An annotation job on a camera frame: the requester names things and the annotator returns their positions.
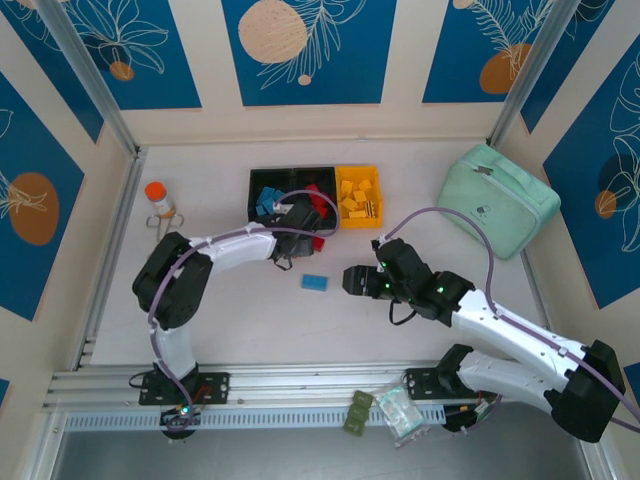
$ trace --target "white floor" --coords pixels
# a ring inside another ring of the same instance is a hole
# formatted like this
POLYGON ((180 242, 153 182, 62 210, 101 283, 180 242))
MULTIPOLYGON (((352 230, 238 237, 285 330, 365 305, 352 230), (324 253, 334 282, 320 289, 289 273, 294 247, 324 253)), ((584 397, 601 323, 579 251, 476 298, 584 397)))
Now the white floor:
MULTIPOLYGON (((380 230, 343 230, 319 255, 289 272, 270 262, 247 264, 212 279, 192 320, 196 359, 203 364, 275 364, 437 360, 453 343, 496 353, 458 331, 420 317, 389 324, 386 301, 347 295, 342 272, 373 265, 370 240, 414 210, 435 204, 449 166, 478 141, 332 141, 152 147, 149 150, 91 360, 96 365, 153 361, 145 314, 131 284, 155 246, 145 227, 152 213, 144 186, 161 180, 185 216, 180 232, 207 236, 247 222, 249 170, 278 166, 373 164, 385 200, 380 230), (329 277, 326 293, 303 290, 303 274, 329 277)), ((425 214, 398 235, 433 270, 451 270, 482 288, 487 255, 440 214, 425 214)), ((496 301, 536 323, 538 312, 520 258, 498 261, 496 301)), ((407 312, 398 307, 398 316, 407 312)))

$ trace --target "yellow block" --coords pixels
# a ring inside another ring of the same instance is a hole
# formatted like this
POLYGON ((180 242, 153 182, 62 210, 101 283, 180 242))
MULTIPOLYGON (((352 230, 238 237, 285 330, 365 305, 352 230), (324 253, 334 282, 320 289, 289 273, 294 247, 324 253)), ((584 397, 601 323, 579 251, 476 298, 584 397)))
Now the yellow block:
POLYGON ((361 192, 360 190, 356 190, 355 192, 353 192, 353 198, 355 198, 356 202, 358 203, 367 201, 367 195, 364 192, 361 192))
POLYGON ((369 190, 371 188, 371 182, 369 180, 363 180, 358 184, 360 190, 369 190))
POLYGON ((351 198, 345 198, 342 201, 342 206, 344 208, 346 208, 347 210, 355 210, 358 207, 358 204, 355 202, 355 200, 351 199, 351 198))
POLYGON ((348 197, 351 195, 351 191, 353 190, 353 182, 349 180, 343 180, 342 185, 340 185, 340 192, 343 197, 348 197))

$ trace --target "black cable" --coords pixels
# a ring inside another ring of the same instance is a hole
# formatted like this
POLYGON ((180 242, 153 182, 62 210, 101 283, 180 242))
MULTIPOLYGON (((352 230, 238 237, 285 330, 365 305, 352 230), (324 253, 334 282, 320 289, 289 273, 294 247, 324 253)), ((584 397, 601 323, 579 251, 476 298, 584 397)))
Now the black cable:
POLYGON ((418 313, 418 312, 416 312, 414 310, 413 312, 411 312, 409 314, 409 316, 403 318, 402 320, 400 320, 398 322, 394 322, 393 321, 393 305, 396 304, 396 303, 399 304, 400 302, 398 302, 397 300, 391 300, 391 305, 389 305, 389 321, 391 322, 391 325, 396 325, 396 326, 403 325, 403 324, 407 323, 409 320, 411 320, 413 317, 415 317, 416 314, 418 313))
POLYGON ((135 378, 141 377, 142 375, 146 375, 147 373, 152 373, 152 372, 153 372, 153 370, 147 370, 146 372, 136 373, 134 376, 132 376, 132 377, 129 379, 129 386, 130 386, 131 388, 141 389, 141 388, 142 388, 142 384, 140 384, 140 385, 134 385, 133 383, 131 383, 131 381, 132 381, 133 379, 135 379, 135 378))

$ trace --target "orange cap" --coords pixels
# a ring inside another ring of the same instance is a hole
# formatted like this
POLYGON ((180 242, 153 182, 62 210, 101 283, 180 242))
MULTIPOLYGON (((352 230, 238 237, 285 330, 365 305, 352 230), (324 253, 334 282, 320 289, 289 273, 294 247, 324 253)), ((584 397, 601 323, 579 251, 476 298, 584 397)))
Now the orange cap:
POLYGON ((164 188, 162 182, 151 182, 144 188, 144 193, 152 202, 159 202, 167 196, 167 189, 164 188))

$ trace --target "bottle with orange cap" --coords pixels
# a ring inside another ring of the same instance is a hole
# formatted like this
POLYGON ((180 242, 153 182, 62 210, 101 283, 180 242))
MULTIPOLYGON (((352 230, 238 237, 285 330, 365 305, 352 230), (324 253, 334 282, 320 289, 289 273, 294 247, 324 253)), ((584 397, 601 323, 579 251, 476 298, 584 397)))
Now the bottle with orange cap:
POLYGON ((144 193, 160 218, 171 218, 176 214, 176 206, 162 182, 151 182, 145 187, 144 193))

